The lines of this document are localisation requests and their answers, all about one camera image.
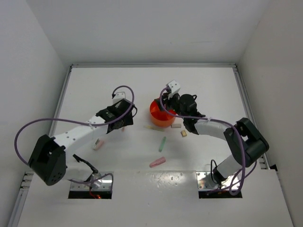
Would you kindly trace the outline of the yellow thin pen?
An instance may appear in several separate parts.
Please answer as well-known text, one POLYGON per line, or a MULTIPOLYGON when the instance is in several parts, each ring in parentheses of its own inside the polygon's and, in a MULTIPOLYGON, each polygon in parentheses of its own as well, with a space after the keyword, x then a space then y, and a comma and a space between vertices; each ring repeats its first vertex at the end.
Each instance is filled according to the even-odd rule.
POLYGON ((150 125, 145 125, 144 127, 147 128, 147 129, 150 129, 150 130, 155 130, 155 131, 165 131, 163 128, 150 126, 150 125))

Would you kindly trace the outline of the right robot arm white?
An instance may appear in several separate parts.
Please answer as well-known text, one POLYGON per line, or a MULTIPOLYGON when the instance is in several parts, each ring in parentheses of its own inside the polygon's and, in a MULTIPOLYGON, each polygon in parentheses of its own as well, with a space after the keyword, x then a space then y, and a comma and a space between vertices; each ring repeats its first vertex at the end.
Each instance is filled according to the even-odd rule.
POLYGON ((196 135, 207 135, 227 142, 231 154, 217 166, 212 166, 207 177, 209 187, 221 188, 230 176, 241 174, 240 190, 247 176, 246 168, 269 150, 269 144, 248 118, 241 118, 232 125, 212 119, 197 110, 196 96, 179 95, 165 88, 160 93, 160 109, 169 115, 181 118, 186 130, 196 135))

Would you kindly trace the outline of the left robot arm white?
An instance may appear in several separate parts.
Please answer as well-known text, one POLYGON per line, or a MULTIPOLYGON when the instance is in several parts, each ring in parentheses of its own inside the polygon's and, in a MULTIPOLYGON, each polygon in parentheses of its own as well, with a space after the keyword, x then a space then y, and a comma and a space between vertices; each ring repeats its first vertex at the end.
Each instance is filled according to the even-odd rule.
POLYGON ((103 135, 125 126, 133 125, 132 110, 135 105, 126 99, 97 112, 85 125, 62 134, 41 136, 28 161, 29 167, 48 186, 60 180, 87 182, 98 170, 76 152, 103 135))

